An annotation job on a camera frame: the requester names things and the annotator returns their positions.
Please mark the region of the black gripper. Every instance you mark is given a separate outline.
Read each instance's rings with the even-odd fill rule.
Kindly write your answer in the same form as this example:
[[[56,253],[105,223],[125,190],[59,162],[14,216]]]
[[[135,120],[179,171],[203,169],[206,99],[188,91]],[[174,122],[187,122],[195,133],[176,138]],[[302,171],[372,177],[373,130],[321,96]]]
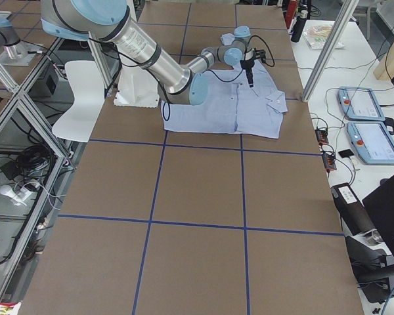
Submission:
[[[241,68],[246,71],[246,79],[248,80],[248,85],[253,88],[253,72],[252,68],[255,65],[254,49],[250,49],[246,52],[244,59],[240,61]]]

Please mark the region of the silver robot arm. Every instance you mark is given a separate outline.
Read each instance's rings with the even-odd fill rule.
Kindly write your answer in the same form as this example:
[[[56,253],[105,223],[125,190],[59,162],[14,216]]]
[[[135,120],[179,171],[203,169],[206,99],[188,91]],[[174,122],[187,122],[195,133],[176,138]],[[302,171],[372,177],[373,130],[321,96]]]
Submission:
[[[203,103],[209,89],[203,73],[216,62],[235,66],[254,60],[250,29],[240,26],[230,45],[208,47],[180,65],[130,17],[126,1],[42,1],[41,23],[56,37],[86,41],[94,34],[101,42],[115,44],[121,55],[158,80],[158,93],[170,104]]]

